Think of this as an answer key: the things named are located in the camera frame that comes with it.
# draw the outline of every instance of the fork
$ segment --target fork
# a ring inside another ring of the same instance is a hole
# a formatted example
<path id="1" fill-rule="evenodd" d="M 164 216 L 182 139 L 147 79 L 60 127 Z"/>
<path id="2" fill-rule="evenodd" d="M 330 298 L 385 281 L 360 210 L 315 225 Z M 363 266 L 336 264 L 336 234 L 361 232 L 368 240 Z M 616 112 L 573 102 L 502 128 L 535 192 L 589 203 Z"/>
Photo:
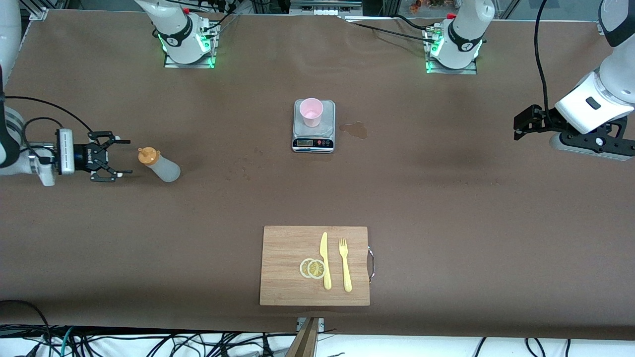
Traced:
<path id="1" fill-rule="evenodd" d="M 346 239 L 340 239 L 340 255 L 342 256 L 342 264 L 344 266 L 344 290 L 351 292 L 353 285 L 351 283 L 351 274 L 349 272 L 349 262 L 346 257 L 349 255 L 349 247 L 346 245 Z"/>

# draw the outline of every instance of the brown puddle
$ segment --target brown puddle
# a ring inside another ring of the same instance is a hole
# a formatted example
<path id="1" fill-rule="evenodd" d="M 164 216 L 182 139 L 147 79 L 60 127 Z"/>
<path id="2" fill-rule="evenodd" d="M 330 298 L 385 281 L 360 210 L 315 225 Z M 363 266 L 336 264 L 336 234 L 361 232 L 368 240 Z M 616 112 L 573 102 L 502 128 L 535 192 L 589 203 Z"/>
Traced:
<path id="1" fill-rule="evenodd" d="M 358 121 L 353 124 L 342 124 L 340 125 L 340 130 L 347 131 L 354 137 L 358 137 L 360 139 L 365 139 L 368 137 L 368 130 L 364 127 L 364 123 Z"/>

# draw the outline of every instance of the knife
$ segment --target knife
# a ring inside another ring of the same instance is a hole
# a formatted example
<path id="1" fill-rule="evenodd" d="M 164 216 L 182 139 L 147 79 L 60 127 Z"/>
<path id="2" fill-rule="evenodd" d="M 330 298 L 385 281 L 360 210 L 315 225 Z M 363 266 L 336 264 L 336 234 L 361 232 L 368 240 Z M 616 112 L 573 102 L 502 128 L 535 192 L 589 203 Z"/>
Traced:
<path id="1" fill-rule="evenodd" d="M 331 272 L 328 270 L 328 250 L 326 249 L 326 232 L 322 234 L 322 242 L 319 244 L 319 254 L 324 260 L 324 288 L 331 290 Z"/>

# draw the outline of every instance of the white floor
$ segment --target white floor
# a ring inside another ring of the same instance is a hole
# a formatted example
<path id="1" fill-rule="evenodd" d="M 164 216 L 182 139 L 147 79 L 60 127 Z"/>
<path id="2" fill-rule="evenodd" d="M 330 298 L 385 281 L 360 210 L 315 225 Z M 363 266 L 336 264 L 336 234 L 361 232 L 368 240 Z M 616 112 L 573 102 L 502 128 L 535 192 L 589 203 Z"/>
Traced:
<path id="1" fill-rule="evenodd" d="M 257 337 L 257 333 L 245 333 L 236 339 L 245 340 Z M 204 335 L 206 342 L 218 341 L 220 335 Z M 269 339 L 272 350 L 277 351 L 291 345 L 293 337 L 273 337 Z M 330 357 L 340 353 L 342 357 L 374 357 L 374 356 L 420 356 L 420 357 L 473 357 L 479 337 L 407 337 L 407 336 L 376 336 L 376 335 L 321 335 L 317 344 L 316 357 Z M 561 357 L 565 355 L 565 340 L 541 339 L 546 357 Z M 143 357 L 159 342 L 152 340 L 110 340 L 102 339 L 91 343 L 93 349 L 104 357 Z M 26 355 L 36 342 L 23 339 L 0 339 L 0 357 L 16 357 Z M 203 353 L 200 344 L 191 344 Z M 532 348 L 540 356 L 537 345 L 532 342 Z M 156 357 L 168 357 L 173 348 L 171 342 L 166 343 L 156 354 Z M 261 351 L 257 346 L 236 347 L 229 350 L 229 356 L 244 356 L 250 351 Z M 48 350 L 41 348 L 37 357 L 48 356 Z M 198 357 L 198 352 L 189 348 L 181 348 L 175 357 Z M 524 339 L 490 337 L 485 341 L 479 354 L 480 357 L 489 356 L 519 356 L 531 357 L 525 348 Z M 632 357 L 635 356 L 635 341 L 608 340 L 573 340 L 569 352 L 571 357 Z"/>

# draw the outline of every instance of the lemon slice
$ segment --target lemon slice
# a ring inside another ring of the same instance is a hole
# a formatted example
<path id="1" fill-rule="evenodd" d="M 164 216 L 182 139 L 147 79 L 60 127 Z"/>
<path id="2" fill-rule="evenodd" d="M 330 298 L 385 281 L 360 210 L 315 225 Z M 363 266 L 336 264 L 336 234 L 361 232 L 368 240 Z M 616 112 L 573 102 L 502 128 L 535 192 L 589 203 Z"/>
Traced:
<path id="1" fill-rule="evenodd" d="M 321 279 L 324 276 L 324 262 L 313 260 L 309 263 L 309 276 L 314 279 Z"/>
<path id="2" fill-rule="evenodd" d="M 303 277 L 311 279 L 311 275 L 309 275 L 309 264 L 313 261 L 313 258 L 306 258 L 300 263 L 300 274 Z"/>

